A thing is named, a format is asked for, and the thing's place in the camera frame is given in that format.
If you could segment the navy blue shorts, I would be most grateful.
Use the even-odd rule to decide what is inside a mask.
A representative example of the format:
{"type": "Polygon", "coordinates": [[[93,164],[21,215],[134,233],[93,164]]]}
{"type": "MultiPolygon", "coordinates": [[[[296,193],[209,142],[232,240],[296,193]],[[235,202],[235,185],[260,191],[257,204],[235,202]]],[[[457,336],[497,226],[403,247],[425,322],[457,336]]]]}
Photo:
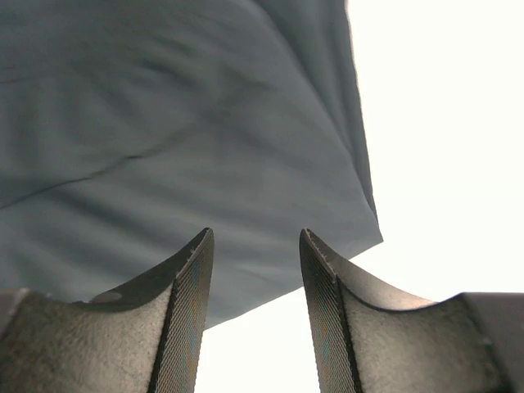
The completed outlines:
{"type": "Polygon", "coordinates": [[[343,1],[4,1],[1,285],[86,300],[215,233],[206,324],[382,241],[343,1]]]}

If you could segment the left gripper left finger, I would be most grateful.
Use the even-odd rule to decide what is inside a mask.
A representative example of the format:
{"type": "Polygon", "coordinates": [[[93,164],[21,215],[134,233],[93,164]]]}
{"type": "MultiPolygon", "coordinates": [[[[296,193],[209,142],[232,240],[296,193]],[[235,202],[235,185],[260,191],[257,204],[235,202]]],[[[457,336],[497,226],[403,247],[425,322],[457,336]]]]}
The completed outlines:
{"type": "Polygon", "coordinates": [[[211,229],[88,302],[1,293],[3,393],[191,392],[214,259],[211,229]]]}

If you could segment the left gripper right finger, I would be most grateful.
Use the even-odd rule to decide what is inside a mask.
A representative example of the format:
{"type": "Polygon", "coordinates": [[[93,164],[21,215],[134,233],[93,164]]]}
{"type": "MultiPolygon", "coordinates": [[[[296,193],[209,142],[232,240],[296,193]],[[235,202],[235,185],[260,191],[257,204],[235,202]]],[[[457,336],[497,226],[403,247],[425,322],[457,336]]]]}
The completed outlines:
{"type": "Polygon", "coordinates": [[[321,391],[522,391],[522,294],[433,302],[361,269],[308,229],[299,249],[321,391]]]}

